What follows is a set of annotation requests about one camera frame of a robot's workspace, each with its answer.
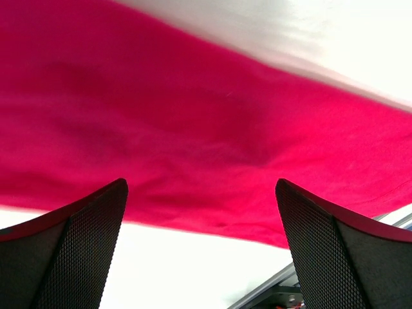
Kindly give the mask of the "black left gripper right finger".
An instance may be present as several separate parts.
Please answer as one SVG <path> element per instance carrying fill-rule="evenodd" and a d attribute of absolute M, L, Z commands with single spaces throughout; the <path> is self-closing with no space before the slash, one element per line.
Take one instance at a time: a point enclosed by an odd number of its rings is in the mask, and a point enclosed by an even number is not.
<path fill-rule="evenodd" d="M 307 308 L 411 308 L 411 231 L 286 179 L 275 194 Z"/>

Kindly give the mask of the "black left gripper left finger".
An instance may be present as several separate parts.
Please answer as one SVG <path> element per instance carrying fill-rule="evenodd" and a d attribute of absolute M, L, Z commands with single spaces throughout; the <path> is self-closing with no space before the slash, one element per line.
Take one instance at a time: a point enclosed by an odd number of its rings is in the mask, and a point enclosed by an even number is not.
<path fill-rule="evenodd" d="M 1 229 L 1 308 L 98 308 L 128 195 L 119 178 Z"/>

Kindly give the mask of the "magenta pink t-shirt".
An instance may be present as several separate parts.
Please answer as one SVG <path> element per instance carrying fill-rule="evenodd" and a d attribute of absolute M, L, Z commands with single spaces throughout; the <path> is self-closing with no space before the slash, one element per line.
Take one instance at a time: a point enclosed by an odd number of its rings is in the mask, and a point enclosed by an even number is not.
<path fill-rule="evenodd" d="M 365 216 L 411 202 L 411 115 L 114 1 L 1 2 L 1 203 L 117 178 L 126 219 L 286 247 L 286 178 Z"/>

